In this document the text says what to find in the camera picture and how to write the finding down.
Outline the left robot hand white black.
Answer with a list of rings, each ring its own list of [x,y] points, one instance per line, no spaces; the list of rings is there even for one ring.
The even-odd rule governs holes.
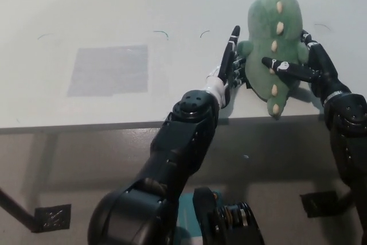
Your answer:
[[[229,104],[233,90],[245,81],[244,69],[241,68],[245,63],[245,59],[236,59],[240,30],[238,25],[234,27],[220,65],[206,78],[204,90],[216,98],[220,109]]]

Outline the right robot hand black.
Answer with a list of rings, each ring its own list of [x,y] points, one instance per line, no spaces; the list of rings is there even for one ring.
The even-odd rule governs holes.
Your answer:
[[[313,94],[320,98],[323,106],[349,105],[353,97],[351,90],[339,80],[338,72],[324,47],[306,30],[302,31],[300,40],[309,50],[306,64],[295,64],[270,57],[263,57],[261,62],[282,79],[310,83]]]

